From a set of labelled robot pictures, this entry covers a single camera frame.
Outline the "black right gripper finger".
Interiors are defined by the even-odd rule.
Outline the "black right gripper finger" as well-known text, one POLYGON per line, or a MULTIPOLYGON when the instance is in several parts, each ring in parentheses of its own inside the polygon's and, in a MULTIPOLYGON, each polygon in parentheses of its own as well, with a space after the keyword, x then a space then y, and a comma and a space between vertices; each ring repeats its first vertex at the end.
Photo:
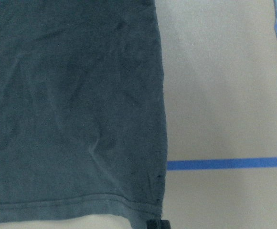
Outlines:
POLYGON ((168 220, 151 219, 146 222, 146 229, 171 229, 168 220))

